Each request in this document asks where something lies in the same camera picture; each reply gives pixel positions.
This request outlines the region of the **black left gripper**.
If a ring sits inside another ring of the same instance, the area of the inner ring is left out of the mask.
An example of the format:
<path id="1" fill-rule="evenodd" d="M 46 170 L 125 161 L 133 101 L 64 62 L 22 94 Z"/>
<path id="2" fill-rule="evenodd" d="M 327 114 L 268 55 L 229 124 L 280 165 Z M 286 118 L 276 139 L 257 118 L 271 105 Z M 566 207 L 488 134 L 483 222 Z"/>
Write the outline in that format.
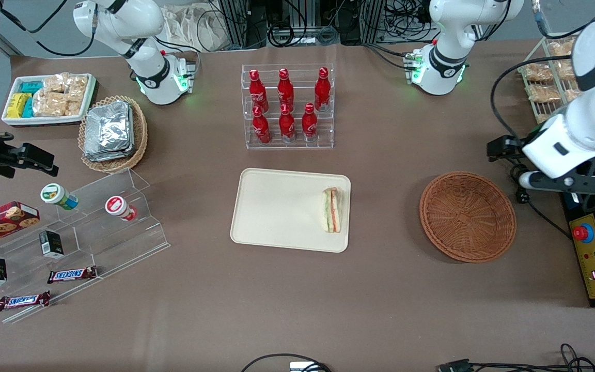
<path id="1" fill-rule="evenodd" d="M 523 148 L 533 141 L 536 135 L 529 133 L 526 137 L 500 136 L 487 143 L 487 160 L 498 162 L 499 160 L 512 161 L 515 157 L 525 157 Z"/>

